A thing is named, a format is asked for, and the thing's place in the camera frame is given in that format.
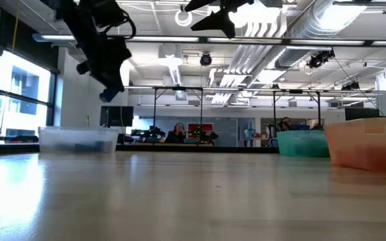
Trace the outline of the clear plastic bin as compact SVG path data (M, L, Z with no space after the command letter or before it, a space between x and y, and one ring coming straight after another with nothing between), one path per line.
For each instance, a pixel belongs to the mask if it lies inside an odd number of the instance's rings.
M105 127L40 127L42 153L112 153L119 131Z

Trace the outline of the black monitor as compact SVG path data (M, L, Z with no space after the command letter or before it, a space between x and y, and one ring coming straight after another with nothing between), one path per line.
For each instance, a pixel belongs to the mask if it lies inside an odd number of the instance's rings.
M131 127L133 125L133 106L102 106L100 126Z
M352 121L362 118L377 118L380 117L380 112L376 108L345 108L344 115L346 121Z

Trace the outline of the large window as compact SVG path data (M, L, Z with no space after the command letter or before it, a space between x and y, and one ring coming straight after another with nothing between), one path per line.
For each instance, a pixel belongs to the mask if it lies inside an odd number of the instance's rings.
M39 137L52 124L56 75L11 52L0 55L0 143Z

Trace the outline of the orange plastic bin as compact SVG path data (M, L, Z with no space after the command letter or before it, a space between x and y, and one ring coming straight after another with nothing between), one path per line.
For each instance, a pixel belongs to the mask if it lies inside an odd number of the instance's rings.
M335 123L324 132L333 165L386 173L386 117Z

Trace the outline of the person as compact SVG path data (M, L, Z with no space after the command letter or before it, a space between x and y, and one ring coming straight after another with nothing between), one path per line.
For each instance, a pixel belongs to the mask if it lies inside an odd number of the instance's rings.
M278 122L278 127L280 131L290 131L292 130L292 120L290 117L283 117L279 122Z
M182 123L177 123L172 131L168 132L165 143L180 144L184 143L186 138L186 131Z

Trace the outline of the black table frame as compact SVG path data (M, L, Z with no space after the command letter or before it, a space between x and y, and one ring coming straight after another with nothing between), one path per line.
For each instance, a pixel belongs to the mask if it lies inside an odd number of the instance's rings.
M133 145L117 144L116 151L149 151L149 152L190 152L190 153L263 153L279 154L275 147L218 147L212 145L166 143L134 143ZM32 143L15 143L0 145L0 155L12 155L20 153L38 153L40 147Z

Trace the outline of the red sign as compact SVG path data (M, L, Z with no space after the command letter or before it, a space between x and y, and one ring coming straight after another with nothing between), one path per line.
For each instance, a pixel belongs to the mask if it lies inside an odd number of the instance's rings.
M196 131L198 128L202 131L213 131L213 127L212 123L188 123L188 131Z

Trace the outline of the black station frame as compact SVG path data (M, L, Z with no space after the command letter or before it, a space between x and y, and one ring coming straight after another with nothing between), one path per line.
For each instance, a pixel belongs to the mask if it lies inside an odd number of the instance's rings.
M281 92L283 94L294 94L296 96L299 96L301 94L307 94L310 98L312 98L317 103L317 110L318 110L318 126L320 129L322 129L322 115L321 115L321 94L319 91L313 91L313 90L302 90L302 89L273 89L272 90L272 107L273 107L273 123L276 125L276 94L278 92Z
M161 94L163 94L166 90L173 90L173 91L184 91L187 92L188 90L191 90L195 94L195 90L200 91L201 95L199 97L200 99L200 126L202 126L202 119L203 119L203 98L204 98L204 88L203 87L192 87L192 86L153 86L152 89L154 90L154 98L153 98L153 127L156 127L155 124L155 118L156 118L156 108L157 108L157 100L160 96L157 95L157 91L159 89L164 90Z

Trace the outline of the black bar with light strips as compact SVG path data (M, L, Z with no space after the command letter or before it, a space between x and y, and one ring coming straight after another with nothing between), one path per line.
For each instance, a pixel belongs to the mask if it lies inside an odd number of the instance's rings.
M386 39L298 39L281 37L204 37L204 36L148 36L137 35L126 38L122 35L107 35L109 39L122 39L133 43L177 43L177 44L226 44L266 46L312 46L342 48L386 48Z

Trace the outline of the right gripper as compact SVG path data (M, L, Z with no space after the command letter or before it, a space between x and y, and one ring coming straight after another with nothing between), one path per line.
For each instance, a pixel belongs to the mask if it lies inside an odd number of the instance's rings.
M229 18L228 11L236 12L237 8L244 4L253 4L253 0L191 0L184 11L190 12L215 1L219 2L220 10L212 12L209 16L195 23L192 31L221 30L227 38L235 37L235 25ZM282 7L282 0L260 0L266 7Z

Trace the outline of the white ceiling duct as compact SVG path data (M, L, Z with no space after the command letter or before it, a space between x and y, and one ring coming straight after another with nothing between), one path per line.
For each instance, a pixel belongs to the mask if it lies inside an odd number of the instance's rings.
M179 66L183 64L182 51L177 44L162 44L159 46L158 59L161 65L167 66L174 85L181 85Z

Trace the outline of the green plastic bin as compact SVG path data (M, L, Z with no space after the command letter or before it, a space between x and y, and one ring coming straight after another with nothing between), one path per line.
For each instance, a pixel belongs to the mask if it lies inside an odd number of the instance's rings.
M324 131L284 131L277 134L279 154L288 157L329 157Z

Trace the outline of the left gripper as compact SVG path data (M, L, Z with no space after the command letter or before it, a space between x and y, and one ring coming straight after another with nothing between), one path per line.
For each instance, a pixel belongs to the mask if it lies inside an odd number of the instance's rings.
M112 89L125 90L120 68L122 63L129 59L132 54L123 38L108 39L105 36L100 36L98 40L87 40L78 43L77 46L86 57L85 61L76 67L80 75L89 72L95 80L105 87L103 92L109 90L109 79L111 79Z

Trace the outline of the silver ventilation duct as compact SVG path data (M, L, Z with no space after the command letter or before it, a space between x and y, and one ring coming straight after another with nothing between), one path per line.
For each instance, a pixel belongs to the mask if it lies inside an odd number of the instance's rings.
M288 38L333 38L349 26L367 7L362 5L334 5L334 1L316 0L294 26L287 31ZM273 48L273 63L277 69L288 69L297 64L309 50Z

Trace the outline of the blue toy brick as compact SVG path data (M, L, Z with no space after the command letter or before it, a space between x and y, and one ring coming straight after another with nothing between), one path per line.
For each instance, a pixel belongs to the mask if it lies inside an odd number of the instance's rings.
M111 102L118 93L120 93L120 90L117 88L106 88L99 94L99 99L102 102Z

